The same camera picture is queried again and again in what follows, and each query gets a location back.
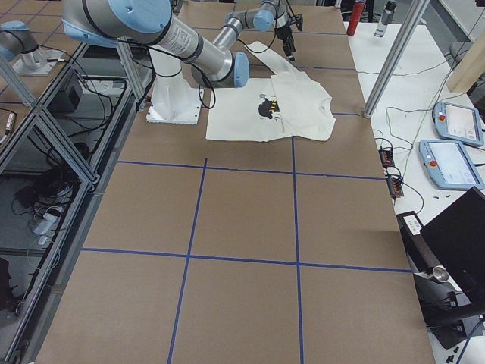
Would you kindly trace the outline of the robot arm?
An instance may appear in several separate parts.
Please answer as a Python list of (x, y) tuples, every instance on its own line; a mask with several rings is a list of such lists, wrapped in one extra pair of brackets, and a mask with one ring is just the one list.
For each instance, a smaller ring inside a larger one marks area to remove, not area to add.
[(302, 16), (293, 14), (282, 1), (262, 1), (257, 8), (232, 11), (226, 15), (218, 34), (207, 39), (198, 29), (187, 63), (192, 77), (204, 88), (240, 88), (249, 79), (249, 59), (245, 52), (233, 52), (232, 46), (246, 30), (274, 31), (283, 42), (283, 51), (291, 61), (296, 51), (291, 26), (302, 29)]
[(145, 46), (160, 46), (197, 67), (214, 87), (243, 87), (249, 60), (225, 45), (209, 42), (173, 14), (169, 1), (64, 1), (62, 23), (69, 37), (114, 48), (123, 37)]

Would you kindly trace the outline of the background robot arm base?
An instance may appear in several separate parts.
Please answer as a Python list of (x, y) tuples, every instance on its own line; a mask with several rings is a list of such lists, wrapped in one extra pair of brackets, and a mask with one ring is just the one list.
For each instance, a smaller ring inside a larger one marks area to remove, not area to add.
[(18, 58), (13, 69), (19, 75), (46, 77), (64, 60), (64, 52), (41, 46), (29, 27), (13, 20), (1, 25), (1, 56), (8, 62)]

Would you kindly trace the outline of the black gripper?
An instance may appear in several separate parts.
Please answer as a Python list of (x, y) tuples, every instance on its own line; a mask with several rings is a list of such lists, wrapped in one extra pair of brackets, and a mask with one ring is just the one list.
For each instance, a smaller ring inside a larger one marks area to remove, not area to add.
[(287, 59), (289, 61), (295, 60), (295, 55), (293, 53), (296, 51), (296, 48), (294, 45), (291, 26), (287, 24), (283, 27), (278, 27), (275, 29), (275, 33), (277, 38), (283, 42), (283, 51), (286, 55), (288, 55)]

